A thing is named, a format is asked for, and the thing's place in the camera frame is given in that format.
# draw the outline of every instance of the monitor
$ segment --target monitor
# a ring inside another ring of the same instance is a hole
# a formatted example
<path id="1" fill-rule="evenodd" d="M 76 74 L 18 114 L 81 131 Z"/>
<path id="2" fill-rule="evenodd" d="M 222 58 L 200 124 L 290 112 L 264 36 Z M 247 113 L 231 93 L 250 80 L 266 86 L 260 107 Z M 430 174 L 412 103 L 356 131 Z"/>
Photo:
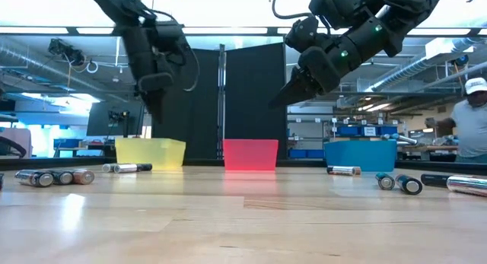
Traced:
<path id="1" fill-rule="evenodd" d="M 144 121 L 144 105 L 139 101 L 128 103 L 100 102 L 93 103 L 88 120 L 87 135 L 124 135 L 125 123 L 114 119 L 113 115 L 126 114 L 127 135 L 141 135 Z"/>

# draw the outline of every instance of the gray shirt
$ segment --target gray shirt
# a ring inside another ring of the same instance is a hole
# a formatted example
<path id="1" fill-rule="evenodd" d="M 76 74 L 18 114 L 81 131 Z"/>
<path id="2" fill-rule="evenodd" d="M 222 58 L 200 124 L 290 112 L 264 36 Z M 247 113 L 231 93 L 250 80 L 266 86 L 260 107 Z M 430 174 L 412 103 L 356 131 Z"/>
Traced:
<path id="1" fill-rule="evenodd" d="M 464 100 L 455 104 L 450 117 L 457 124 L 459 156 L 487 154 L 487 105 L 473 108 Z"/>

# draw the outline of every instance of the red bin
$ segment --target red bin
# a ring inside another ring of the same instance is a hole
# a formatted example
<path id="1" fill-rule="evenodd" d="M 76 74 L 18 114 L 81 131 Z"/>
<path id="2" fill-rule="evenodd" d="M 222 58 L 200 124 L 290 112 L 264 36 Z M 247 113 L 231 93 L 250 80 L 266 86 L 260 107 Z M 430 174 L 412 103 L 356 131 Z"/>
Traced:
<path id="1" fill-rule="evenodd" d="M 276 139 L 224 139 L 225 170 L 275 171 Z"/>

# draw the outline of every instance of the white cap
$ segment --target white cap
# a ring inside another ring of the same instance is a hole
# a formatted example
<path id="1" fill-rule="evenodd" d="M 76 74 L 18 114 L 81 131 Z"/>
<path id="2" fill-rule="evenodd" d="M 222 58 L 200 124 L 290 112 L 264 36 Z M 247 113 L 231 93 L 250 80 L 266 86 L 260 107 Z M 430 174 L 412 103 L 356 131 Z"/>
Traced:
<path id="1" fill-rule="evenodd" d="M 487 91 L 487 81 L 484 78 L 472 78 L 465 83 L 466 94 L 477 91 Z"/>

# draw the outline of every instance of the battery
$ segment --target battery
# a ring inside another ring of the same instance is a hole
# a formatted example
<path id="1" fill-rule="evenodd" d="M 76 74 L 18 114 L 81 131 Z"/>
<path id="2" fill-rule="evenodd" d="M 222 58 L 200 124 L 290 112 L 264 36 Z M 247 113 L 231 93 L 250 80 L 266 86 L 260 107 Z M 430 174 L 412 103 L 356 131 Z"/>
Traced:
<path id="1" fill-rule="evenodd" d="M 355 176 L 361 174 L 361 169 L 360 167 L 328 166 L 326 172 L 335 175 Z"/>
<path id="2" fill-rule="evenodd" d="M 0 173 L 0 191 L 2 191 L 2 188 L 3 188 L 3 176 L 4 176 L 4 174 Z"/>
<path id="3" fill-rule="evenodd" d="M 39 170 L 20 170 L 15 174 L 15 178 L 20 184 L 34 187 L 48 187 L 54 182 L 51 173 Z"/>
<path id="4" fill-rule="evenodd" d="M 476 196 L 487 196 L 487 180 L 477 177 L 448 177 L 447 187 L 452 192 L 461 192 Z"/>
<path id="5" fill-rule="evenodd" d="M 88 185 L 94 180 L 94 173 L 90 170 L 73 170 L 71 173 L 74 184 Z"/>
<path id="6" fill-rule="evenodd" d="M 68 185 L 73 182 L 73 174 L 67 170 L 49 170 L 54 177 L 55 185 Z"/>
<path id="7" fill-rule="evenodd" d="M 447 188 L 448 177 L 451 176 L 424 173 L 421 175 L 421 182 L 426 186 Z"/>
<path id="8" fill-rule="evenodd" d="M 152 164 L 117 164 L 113 168 L 115 173 L 134 173 L 152 170 Z"/>
<path id="9" fill-rule="evenodd" d="M 104 164 L 102 167 L 101 167 L 101 171 L 104 172 L 104 173 L 112 173 L 113 172 L 113 169 L 115 169 L 115 166 L 117 164 Z"/>
<path id="10" fill-rule="evenodd" d="M 394 185 L 396 185 L 394 178 L 386 173 L 376 174 L 375 179 L 378 181 L 379 187 L 381 189 L 392 190 L 394 188 Z"/>
<path id="11" fill-rule="evenodd" d="M 419 180 L 409 177 L 407 175 L 397 175 L 396 183 L 403 192 L 408 195 L 418 195 L 423 190 L 423 185 Z"/>

